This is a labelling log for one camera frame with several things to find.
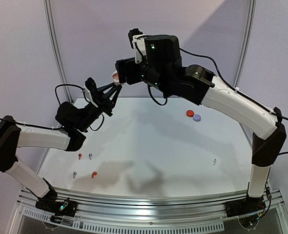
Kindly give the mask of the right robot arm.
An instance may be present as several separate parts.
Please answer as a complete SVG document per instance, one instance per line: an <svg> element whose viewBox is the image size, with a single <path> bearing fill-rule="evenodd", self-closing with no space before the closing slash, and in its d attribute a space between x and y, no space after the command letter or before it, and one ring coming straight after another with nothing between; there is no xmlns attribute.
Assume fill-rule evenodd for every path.
<svg viewBox="0 0 288 234"><path fill-rule="evenodd" d="M240 208L250 213L259 205L270 168L287 138L278 108L269 109L235 87L219 74L200 65L182 65L179 40L174 35L129 36L133 58L116 62L119 82L144 82L162 92L164 98L178 96L196 105L219 111L253 132L252 161L247 197Z"/></svg>

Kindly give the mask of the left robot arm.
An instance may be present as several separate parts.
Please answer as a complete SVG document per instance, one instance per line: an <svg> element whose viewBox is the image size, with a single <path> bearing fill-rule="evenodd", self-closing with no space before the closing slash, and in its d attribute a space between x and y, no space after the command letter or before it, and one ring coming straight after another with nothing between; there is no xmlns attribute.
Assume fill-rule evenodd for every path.
<svg viewBox="0 0 288 234"><path fill-rule="evenodd" d="M92 123L104 115L112 116L121 89L122 86L115 83L97 87L89 78L81 88L87 105L77 108L68 101L60 104L55 116L60 124L57 128L18 122L12 116L0 118L0 172L29 189L49 211L57 211L61 205L54 188L19 159L17 149L78 151Z"/></svg>

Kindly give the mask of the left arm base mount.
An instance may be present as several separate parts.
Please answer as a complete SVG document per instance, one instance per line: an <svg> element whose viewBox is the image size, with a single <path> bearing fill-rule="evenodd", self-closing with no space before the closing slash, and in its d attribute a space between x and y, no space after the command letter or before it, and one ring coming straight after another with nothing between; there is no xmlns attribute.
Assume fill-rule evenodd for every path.
<svg viewBox="0 0 288 234"><path fill-rule="evenodd" d="M38 198L35 207L37 209L54 213L55 216L74 217L79 203L70 198L56 200L55 198Z"/></svg>

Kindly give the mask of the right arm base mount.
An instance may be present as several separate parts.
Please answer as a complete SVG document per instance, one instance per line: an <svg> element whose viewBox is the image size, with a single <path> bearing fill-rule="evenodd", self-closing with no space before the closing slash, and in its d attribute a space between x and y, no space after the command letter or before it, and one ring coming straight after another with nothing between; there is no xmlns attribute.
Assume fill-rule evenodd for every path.
<svg viewBox="0 0 288 234"><path fill-rule="evenodd" d="M245 197L243 199L228 201L224 203L227 217L241 216L257 212L266 207L263 198Z"/></svg>

